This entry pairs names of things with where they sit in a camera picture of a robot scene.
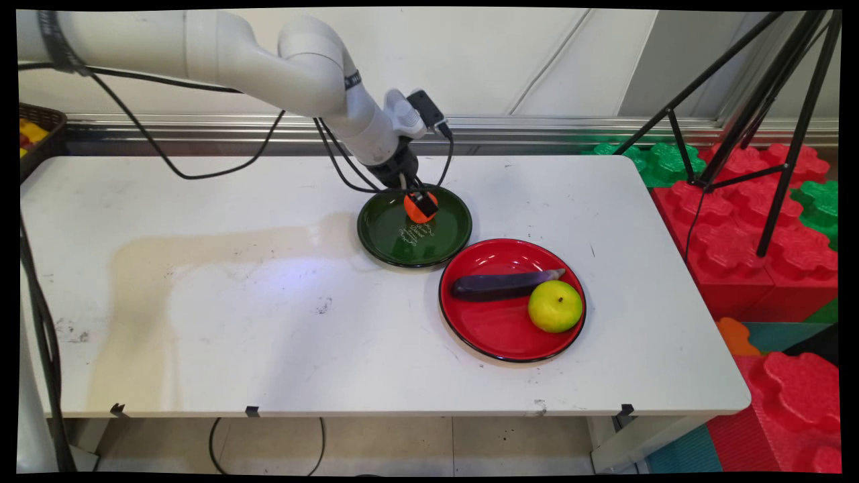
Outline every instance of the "floor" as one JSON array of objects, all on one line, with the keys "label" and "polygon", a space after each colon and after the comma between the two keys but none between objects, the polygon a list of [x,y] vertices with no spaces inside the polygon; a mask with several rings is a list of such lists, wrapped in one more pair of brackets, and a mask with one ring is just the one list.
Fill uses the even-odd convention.
[{"label": "floor", "polygon": [[[98,471],[216,473],[214,419],[113,419]],[[593,474],[584,418],[325,418],[315,475]],[[307,474],[321,448],[317,418],[223,419],[215,455],[231,474]]]}]

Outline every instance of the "white table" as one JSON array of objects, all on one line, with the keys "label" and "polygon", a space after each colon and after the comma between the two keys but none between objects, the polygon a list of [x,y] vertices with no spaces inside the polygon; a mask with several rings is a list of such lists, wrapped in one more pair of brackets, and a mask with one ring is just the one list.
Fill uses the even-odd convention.
[{"label": "white table", "polygon": [[[437,179],[443,161],[422,158],[421,177]],[[237,162],[177,164],[203,173]],[[630,160],[460,156],[445,186],[472,212],[471,243],[538,243],[576,272],[588,323],[566,352],[510,364],[460,342],[439,310],[443,266],[369,256],[355,229],[369,195],[343,186],[328,158],[267,157],[195,181],[155,157],[45,162],[21,205],[61,341],[65,415],[103,418],[119,403],[131,417],[244,416],[249,406],[261,416],[605,417],[631,404],[645,418],[617,434],[605,432],[609,418],[592,424],[594,468],[605,472],[749,405]],[[48,413],[41,380],[40,392]]]}]

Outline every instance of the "interlocking foam block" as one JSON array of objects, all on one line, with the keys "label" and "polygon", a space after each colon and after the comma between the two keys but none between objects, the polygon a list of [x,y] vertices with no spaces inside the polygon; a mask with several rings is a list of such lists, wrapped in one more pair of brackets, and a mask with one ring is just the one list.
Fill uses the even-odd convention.
[{"label": "interlocking foam block", "polygon": [[743,325],[749,331],[749,343],[761,352],[786,351],[829,327],[806,322],[746,322]]},{"label": "interlocking foam block", "polygon": [[[745,231],[760,239],[776,197],[778,180],[765,176],[722,188],[722,196],[734,205],[734,220]],[[776,230],[794,229],[801,225],[802,205],[785,196],[776,221]]]},{"label": "interlocking foam block", "polygon": [[700,425],[677,441],[666,444],[648,456],[647,461],[650,472],[655,474],[722,471],[707,425]]},{"label": "interlocking foam block", "polygon": [[809,324],[834,324],[838,322],[838,297],[805,320]]},{"label": "interlocking foam block", "polygon": [[[790,146],[771,144],[766,151],[760,153],[760,157],[770,166],[784,164],[788,159],[789,150]],[[818,158],[814,148],[803,145],[800,148],[800,155],[796,159],[793,176],[790,178],[790,187],[798,188],[803,182],[809,180],[823,183],[827,171],[829,171],[829,163]]]},{"label": "interlocking foam block", "polygon": [[829,238],[829,248],[838,251],[838,182],[806,181],[790,195],[803,207],[800,221]]},{"label": "interlocking foam block", "polygon": [[[701,200],[701,188],[678,181],[651,196],[681,254]],[[736,317],[769,293],[773,281],[755,255],[756,239],[732,216],[734,207],[718,191],[704,196],[692,231],[689,269],[714,319]]]},{"label": "interlocking foam block", "polygon": [[[620,147],[620,144],[602,143],[594,146],[592,150],[584,151],[583,155],[611,156]],[[630,146],[624,151],[621,156],[626,156],[636,165],[638,173],[641,173],[647,167],[647,153],[638,149],[637,146]]]},{"label": "interlocking foam block", "polygon": [[[695,174],[701,174],[707,163],[698,157],[698,150],[686,145],[686,154]],[[683,156],[676,144],[654,144],[647,152],[647,167],[639,172],[647,187],[670,187],[675,181],[686,180]]]},{"label": "interlocking foam block", "polygon": [[765,260],[774,286],[743,321],[802,322],[838,296],[838,253],[818,231],[776,229]]},{"label": "interlocking foam block", "polygon": [[[713,161],[713,156],[716,155],[720,146],[722,146],[722,143],[717,143],[711,148],[702,151],[701,159],[706,161],[707,164],[710,164],[710,161]],[[754,148],[746,148],[742,150],[739,147],[734,147],[734,150],[731,151],[731,155],[728,157],[728,162],[722,166],[722,171],[719,172],[715,182],[727,181],[732,178],[736,178],[737,176],[755,173],[769,167],[770,164],[761,159],[760,151]]]},{"label": "interlocking foam block", "polygon": [[734,360],[752,404],[707,423],[722,469],[841,473],[838,368],[811,353]]},{"label": "interlocking foam block", "polygon": [[749,329],[736,319],[722,317],[716,321],[716,327],[725,340],[728,350],[734,356],[759,356],[760,351],[749,342]]}]

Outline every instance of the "green plate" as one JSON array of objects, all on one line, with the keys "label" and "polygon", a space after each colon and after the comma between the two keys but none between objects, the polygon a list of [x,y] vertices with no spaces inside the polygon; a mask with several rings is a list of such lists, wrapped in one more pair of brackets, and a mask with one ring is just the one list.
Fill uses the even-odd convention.
[{"label": "green plate", "polygon": [[444,188],[431,192],[438,212],[427,223],[405,214],[402,194],[376,194],[358,214],[358,238],[375,258],[396,266],[430,266],[450,260],[472,235],[472,214]]}]

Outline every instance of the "purple eggplant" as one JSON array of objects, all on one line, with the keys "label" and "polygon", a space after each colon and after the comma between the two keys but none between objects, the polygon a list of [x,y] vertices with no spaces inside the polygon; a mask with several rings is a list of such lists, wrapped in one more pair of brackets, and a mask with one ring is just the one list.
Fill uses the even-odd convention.
[{"label": "purple eggplant", "polygon": [[469,302],[490,302],[508,298],[525,297],[537,285],[549,280],[558,280],[564,275],[563,268],[543,272],[510,273],[508,275],[472,275],[457,279],[450,287],[456,298]]}]

